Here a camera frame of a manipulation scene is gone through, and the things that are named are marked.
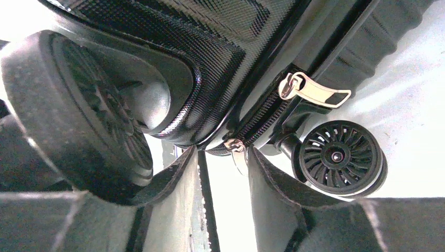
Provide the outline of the black ribbed hard-shell suitcase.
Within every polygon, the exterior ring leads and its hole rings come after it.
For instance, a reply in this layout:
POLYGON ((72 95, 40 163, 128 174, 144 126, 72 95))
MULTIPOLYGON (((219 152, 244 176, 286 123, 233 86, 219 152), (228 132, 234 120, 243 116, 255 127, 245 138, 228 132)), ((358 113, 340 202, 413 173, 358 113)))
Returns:
POLYGON ((304 72, 351 90, 347 103, 431 4, 35 1, 49 23, 1 49, 1 99, 49 170, 139 205, 154 177, 145 134, 214 155, 228 139, 275 142, 337 109, 282 100, 281 80, 304 72))

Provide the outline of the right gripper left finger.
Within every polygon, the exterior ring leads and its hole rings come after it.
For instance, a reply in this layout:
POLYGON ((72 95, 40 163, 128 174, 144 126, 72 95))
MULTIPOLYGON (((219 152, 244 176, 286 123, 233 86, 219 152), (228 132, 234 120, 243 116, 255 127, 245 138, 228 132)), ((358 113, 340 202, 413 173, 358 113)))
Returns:
POLYGON ((197 150, 156 174, 141 206, 86 191, 1 194, 1 251, 189 251, 197 150))

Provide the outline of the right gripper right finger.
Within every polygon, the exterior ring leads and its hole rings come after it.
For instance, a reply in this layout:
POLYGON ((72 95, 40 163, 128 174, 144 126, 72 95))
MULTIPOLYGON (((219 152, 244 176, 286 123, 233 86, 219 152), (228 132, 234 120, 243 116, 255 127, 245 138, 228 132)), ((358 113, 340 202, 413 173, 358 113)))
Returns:
POLYGON ((259 251, 444 251, 443 198, 342 201, 289 176, 255 148, 248 169, 259 251))

